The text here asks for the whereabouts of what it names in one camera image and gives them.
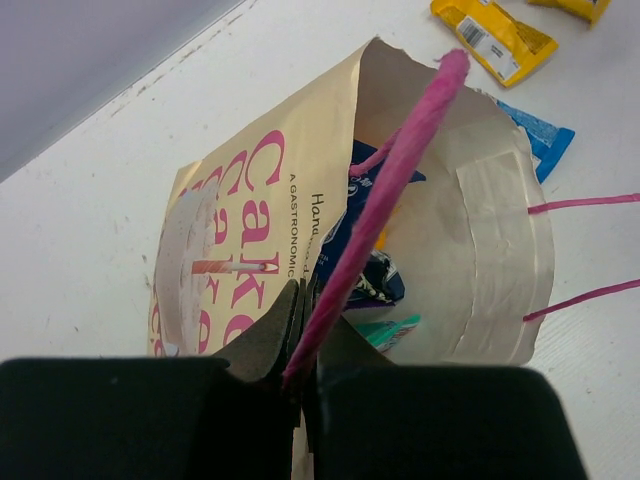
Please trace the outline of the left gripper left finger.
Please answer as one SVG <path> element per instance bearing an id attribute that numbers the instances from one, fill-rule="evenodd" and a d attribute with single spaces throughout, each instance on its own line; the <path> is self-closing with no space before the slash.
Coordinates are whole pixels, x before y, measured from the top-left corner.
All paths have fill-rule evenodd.
<path id="1" fill-rule="evenodd" d="M 5 479 L 287 479 L 281 391 L 303 285 L 202 357 L 22 358 L 1 366 Z"/>

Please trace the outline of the dark blue chips bag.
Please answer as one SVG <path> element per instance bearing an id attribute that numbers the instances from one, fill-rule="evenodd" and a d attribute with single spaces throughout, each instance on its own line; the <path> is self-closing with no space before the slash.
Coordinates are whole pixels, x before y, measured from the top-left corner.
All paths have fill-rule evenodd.
<path id="1" fill-rule="evenodd" d="M 347 301 L 347 309 L 393 306 L 404 296 L 405 285 L 391 257 L 373 250 Z"/>

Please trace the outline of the blue M&M snack packet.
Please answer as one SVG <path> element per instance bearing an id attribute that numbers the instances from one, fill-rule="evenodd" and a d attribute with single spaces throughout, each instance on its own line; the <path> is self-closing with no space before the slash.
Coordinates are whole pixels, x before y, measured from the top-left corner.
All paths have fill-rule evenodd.
<path id="1" fill-rule="evenodd" d="M 542 120 L 501 100 L 495 101 L 518 126 L 530 142 L 538 182 L 544 183 L 555 170 L 575 138 L 576 132 Z"/>

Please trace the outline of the dark blue snack packet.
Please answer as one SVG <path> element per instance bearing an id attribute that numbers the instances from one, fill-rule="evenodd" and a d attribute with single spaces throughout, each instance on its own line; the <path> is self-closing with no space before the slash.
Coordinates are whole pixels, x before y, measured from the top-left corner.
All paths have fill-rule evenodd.
<path id="1" fill-rule="evenodd" d="M 354 140 L 351 165 L 356 166 L 363 163 L 369 156 L 376 152 L 373 146 Z M 371 188 L 378 176 L 382 163 L 371 168 L 360 176 L 350 176 L 347 183 L 347 203 L 346 210 L 337 220 L 335 225 L 327 233 L 322 249 L 316 261 L 314 274 L 321 283 L 326 283 L 333 273 L 336 264 L 342 255 L 352 233 L 352 228 L 358 220 Z M 424 182 L 426 177 L 419 171 L 415 171 L 409 183 Z M 322 193 L 311 195 L 312 213 L 312 234 L 318 234 L 321 222 L 321 206 L 325 203 L 325 196 Z"/>

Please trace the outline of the yellow M&M snack packet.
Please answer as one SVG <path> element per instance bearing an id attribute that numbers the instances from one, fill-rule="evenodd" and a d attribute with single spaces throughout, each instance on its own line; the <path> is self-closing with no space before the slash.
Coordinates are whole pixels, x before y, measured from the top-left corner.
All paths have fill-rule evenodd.
<path id="1" fill-rule="evenodd" d="M 558 49 L 553 38 L 494 1 L 434 0 L 430 11 L 504 88 L 526 79 Z"/>

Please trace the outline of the pink beige paper bag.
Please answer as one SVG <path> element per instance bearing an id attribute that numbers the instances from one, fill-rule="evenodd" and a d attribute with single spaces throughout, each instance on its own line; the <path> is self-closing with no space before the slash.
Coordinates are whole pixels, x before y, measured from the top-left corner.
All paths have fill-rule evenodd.
<path id="1" fill-rule="evenodd" d="M 373 40 L 203 160 L 181 169 L 156 257 L 149 339 L 158 358 L 219 352 L 303 285 L 281 391 L 295 404 L 292 470 L 314 478 L 308 394 L 336 321 L 421 321 L 382 354 L 399 366 L 526 368 L 555 311 L 549 213 L 524 131 L 469 89 L 465 52 L 427 68 Z M 376 148 L 350 166 L 354 140 Z M 381 169 L 326 283 L 314 274 L 347 183 Z M 415 171 L 426 181 L 409 183 Z M 322 193 L 318 234 L 311 195 Z M 373 250 L 405 285 L 393 306 L 347 309 Z"/>

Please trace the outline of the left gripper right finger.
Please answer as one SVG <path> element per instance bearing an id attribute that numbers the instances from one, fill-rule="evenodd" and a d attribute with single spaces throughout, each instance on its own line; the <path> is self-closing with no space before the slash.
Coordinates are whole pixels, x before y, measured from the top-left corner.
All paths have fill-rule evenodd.
<path id="1" fill-rule="evenodd" d="M 318 479 L 583 479 L 546 378 L 521 367 L 399 366 L 346 320 L 317 357 L 307 432 Z"/>

